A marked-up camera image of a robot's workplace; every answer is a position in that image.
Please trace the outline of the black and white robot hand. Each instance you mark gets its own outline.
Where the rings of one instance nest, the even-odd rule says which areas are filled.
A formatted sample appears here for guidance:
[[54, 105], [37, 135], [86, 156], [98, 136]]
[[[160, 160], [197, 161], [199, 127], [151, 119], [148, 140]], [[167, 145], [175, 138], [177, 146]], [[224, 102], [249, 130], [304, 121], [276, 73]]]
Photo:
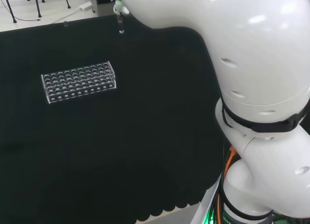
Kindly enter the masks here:
[[129, 10], [125, 7], [121, 0], [116, 0], [113, 6], [113, 11], [116, 15], [129, 15]]

